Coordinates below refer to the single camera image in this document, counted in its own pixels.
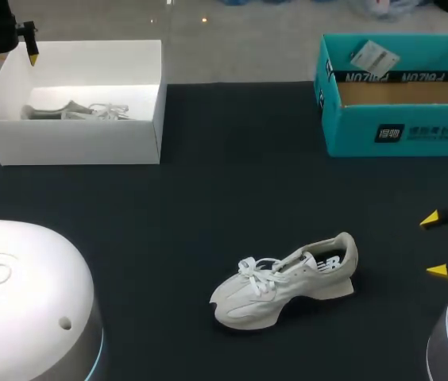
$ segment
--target paper tag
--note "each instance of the paper tag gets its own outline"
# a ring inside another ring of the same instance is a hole
[[[372,41],[367,41],[351,60],[354,66],[381,78],[400,61],[400,57]]]

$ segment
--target white shoe box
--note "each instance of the white shoe box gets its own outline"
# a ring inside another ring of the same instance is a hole
[[[158,164],[166,84],[162,43],[39,42],[32,67],[24,43],[0,71],[0,164]],[[31,105],[126,104],[133,121],[21,120]]]

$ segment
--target cardboard box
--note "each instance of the cardboard box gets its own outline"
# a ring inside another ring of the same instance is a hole
[[[166,84],[162,44],[40,42],[31,67],[25,44],[0,71],[0,164],[158,164]],[[69,101],[129,106],[133,121],[21,120],[21,109]]]
[[[400,57],[381,78],[351,64],[368,41]],[[331,156],[448,156],[448,36],[325,35],[315,94]]]

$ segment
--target plastic bag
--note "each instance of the plastic bag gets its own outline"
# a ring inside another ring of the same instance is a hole
[[[410,13],[420,0],[348,0],[359,13],[379,20],[396,20]]]

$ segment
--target teal cardboard box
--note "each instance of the teal cardboard box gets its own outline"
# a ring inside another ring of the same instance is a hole
[[[368,41],[400,58],[381,77],[351,63]],[[448,35],[325,35],[315,95],[331,156],[448,156]]]

